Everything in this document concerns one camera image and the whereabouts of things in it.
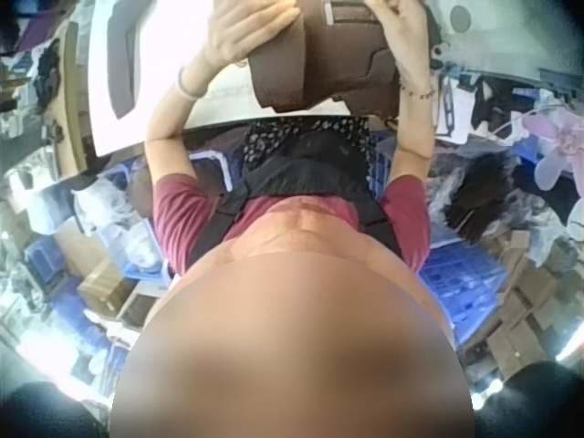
maroon t-shirt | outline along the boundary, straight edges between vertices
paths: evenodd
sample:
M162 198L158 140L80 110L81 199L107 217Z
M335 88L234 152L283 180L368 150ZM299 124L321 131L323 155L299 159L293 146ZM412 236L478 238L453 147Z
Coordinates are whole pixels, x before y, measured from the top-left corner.
M257 198L245 206L242 217L225 240L241 235L256 219L284 198ZM357 209L336 196L319 198L330 211L359 230ZM422 182L402 176L390 183L381 198L381 207L391 219L404 262L418 272L430 254L430 217ZM197 180L183 174L167 175L154 186L154 224L162 251L180 276L187 270L197 237L214 214L216 198L207 197Z

white table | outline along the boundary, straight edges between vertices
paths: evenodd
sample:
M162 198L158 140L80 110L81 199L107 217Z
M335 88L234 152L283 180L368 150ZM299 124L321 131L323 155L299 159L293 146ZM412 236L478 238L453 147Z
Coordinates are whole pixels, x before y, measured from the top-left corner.
M179 68L201 49L213 0L154 0L139 23L140 95L135 108L118 120L108 92L108 20L115 0L96 2L89 45L89 109L98 156L142 143L149 119ZM349 115L332 99L293 115ZM195 106L186 129L281 116L257 102L249 67L230 66Z

person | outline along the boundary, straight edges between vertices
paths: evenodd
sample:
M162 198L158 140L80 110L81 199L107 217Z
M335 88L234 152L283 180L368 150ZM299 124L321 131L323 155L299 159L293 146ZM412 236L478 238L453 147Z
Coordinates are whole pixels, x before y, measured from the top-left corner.
M129 436L132 410L134 436L470 436L452 429L473 416L451 324L416 276L430 251L427 17L419 0L366 3L403 88L378 202L369 128L352 118L254 121L244 181L204 195L180 140L195 101L300 15L296 0L215 1L148 130L155 231L182 279L130 353L112 436Z

black apron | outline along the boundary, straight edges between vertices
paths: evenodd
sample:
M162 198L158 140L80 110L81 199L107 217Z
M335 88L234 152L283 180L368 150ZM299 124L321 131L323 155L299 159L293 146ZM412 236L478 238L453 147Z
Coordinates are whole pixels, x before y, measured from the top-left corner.
M391 221L367 186L367 173L367 161L336 132L310 133L291 141L221 196L194 245L188 267L224 241L250 200L265 196L340 197L355 205L362 233L402 258Z

